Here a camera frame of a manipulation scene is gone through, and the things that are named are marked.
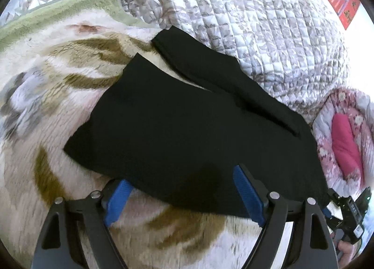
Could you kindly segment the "right hand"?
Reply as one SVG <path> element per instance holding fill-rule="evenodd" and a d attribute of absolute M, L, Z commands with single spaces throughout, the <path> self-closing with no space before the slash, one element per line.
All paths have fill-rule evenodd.
<path fill-rule="evenodd" d="M 330 237 L 333 239 L 333 242 L 337 244 L 337 249 L 343 253 L 341 259 L 338 261 L 338 265 L 339 268 L 344 268 L 353 260 L 354 255 L 360 248 L 360 242 L 356 243 L 355 245 L 345 241 L 337 242 L 333 232 L 330 234 Z"/>

